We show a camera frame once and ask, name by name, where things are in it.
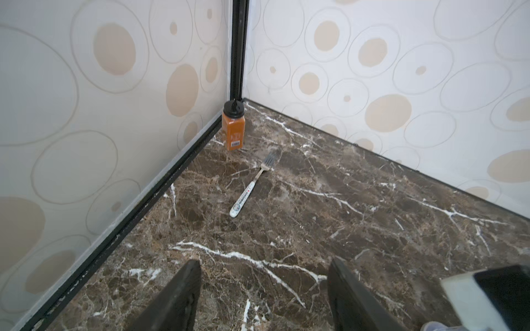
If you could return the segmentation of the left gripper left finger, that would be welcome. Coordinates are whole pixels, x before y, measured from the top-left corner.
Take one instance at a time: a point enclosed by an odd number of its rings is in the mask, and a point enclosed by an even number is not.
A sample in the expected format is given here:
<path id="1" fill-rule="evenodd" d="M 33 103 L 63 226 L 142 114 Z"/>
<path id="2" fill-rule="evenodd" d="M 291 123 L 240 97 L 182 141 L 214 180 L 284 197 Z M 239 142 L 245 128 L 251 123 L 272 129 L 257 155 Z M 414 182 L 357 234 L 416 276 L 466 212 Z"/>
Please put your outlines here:
<path id="1" fill-rule="evenodd" d="M 187 261 L 149 306 L 129 325 L 129 330 L 192 330 L 195 325 L 202 269 Z"/>

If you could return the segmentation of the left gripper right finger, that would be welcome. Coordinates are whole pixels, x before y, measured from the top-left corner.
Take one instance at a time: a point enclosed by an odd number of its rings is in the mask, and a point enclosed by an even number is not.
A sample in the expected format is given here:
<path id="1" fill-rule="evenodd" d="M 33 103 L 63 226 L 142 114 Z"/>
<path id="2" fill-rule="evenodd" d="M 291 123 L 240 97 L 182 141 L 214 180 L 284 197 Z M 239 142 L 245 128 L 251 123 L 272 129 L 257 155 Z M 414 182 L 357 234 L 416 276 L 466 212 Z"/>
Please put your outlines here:
<path id="1" fill-rule="evenodd" d="M 340 259 L 332 259 L 327 284 L 336 330 L 404 330 Z"/>

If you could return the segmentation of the white small utensil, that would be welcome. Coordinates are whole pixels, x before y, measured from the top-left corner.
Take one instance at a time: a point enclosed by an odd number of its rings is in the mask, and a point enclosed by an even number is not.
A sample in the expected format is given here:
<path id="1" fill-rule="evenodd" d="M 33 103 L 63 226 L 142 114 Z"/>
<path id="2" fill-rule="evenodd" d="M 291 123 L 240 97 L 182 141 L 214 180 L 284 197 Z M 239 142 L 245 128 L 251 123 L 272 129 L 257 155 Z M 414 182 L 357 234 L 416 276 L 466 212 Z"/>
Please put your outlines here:
<path id="1" fill-rule="evenodd" d="M 263 162 L 260 165 L 259 172 L 255 175 L 252 182 L 248 184 L 244 192 L 239 196 L 237 201 L 233 204 L 232 208 L 230 209 L 230 212 L 229 212 L 230 217 L 236 218 L 239 215 L 239 213 L 244 207 L 244 204 L 247 202 L 248 198 L 250 197 L 259 178 L 262 176 L 264 172 L 270 171 L 276 159 L 277 159 L 277 151 L 273 150 L 263 160 Z"/>

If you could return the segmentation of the small amber bottle black cap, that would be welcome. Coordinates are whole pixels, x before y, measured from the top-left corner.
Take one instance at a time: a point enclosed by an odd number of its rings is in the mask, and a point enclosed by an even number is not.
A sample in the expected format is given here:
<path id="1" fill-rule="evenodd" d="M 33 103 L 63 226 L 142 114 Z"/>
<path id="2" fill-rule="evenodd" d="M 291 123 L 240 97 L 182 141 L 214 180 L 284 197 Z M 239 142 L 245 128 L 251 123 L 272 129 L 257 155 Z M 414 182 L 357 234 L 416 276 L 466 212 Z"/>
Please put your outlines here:
<path id="1" fill-rule="evenodd" d="M 225 146 L 228 151 L 242 147 L 245 125 L 243 103 L 238 100 L 226 102 L 222 113 L 222 129 L 225 133 Z"/>

